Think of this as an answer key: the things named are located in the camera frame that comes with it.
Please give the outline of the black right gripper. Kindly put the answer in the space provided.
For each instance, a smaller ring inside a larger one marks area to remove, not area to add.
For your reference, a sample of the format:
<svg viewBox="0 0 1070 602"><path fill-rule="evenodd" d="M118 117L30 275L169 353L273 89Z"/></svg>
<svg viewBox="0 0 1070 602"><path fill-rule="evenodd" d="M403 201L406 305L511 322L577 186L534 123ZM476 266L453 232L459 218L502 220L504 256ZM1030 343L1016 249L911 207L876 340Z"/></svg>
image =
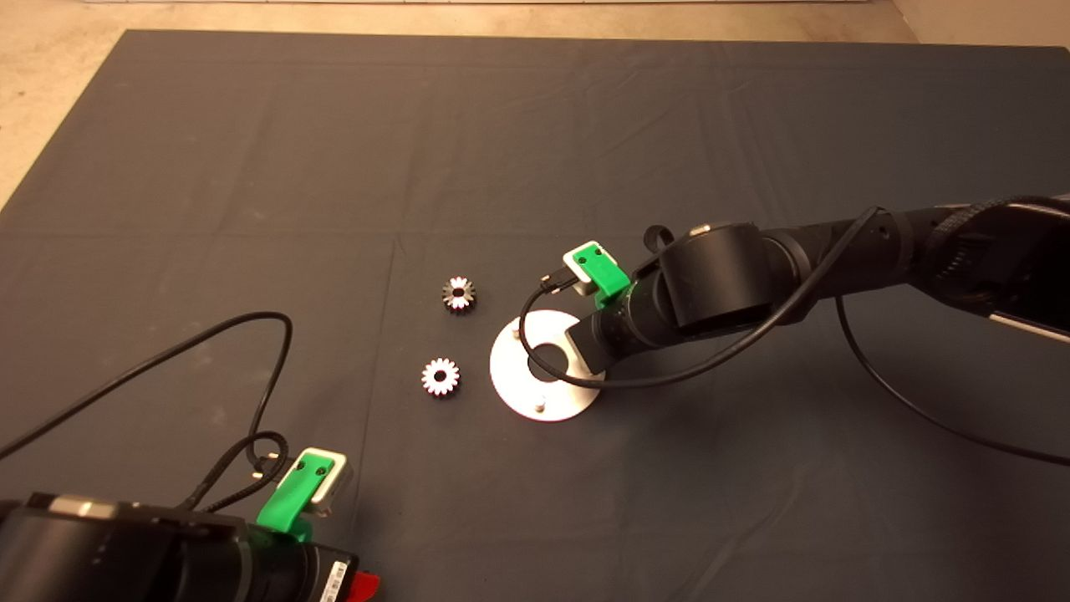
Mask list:
<svg viewBox="0 0 1070 602"><path fill-rule="evenodd" d="M603 373L613 365L652 349L635 327L625 298L616 298L602 309L579 319L567 329L567 339L578 358L594 374Z"/></svg>

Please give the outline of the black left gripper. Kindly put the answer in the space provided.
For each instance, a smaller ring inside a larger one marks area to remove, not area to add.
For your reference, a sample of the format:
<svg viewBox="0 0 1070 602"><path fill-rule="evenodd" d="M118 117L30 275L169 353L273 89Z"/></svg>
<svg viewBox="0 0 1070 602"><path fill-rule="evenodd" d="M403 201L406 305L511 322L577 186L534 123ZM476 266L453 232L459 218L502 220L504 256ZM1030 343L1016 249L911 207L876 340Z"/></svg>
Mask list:
<svg viewBox="0 0 1070 602"><path fill-rule="evenodd" d="M360 556L302 542L290 534L253 531L248 601L370 602L380 589L374 573L358 573Z"/></svg>

